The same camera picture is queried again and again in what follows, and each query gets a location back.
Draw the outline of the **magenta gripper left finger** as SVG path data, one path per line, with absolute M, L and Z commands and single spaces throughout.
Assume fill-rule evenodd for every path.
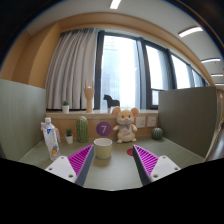
M 46 171 L 83 187 L 93 157 L 94 146 L 90 145 L 69 157 L 60 156 L 46 168 Z

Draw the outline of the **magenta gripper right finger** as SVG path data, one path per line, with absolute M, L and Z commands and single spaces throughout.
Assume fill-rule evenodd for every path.
M 180 170 L 167 156 L 157 156 L 138 145 L 133 146 L 133 157 L 143 186 Z

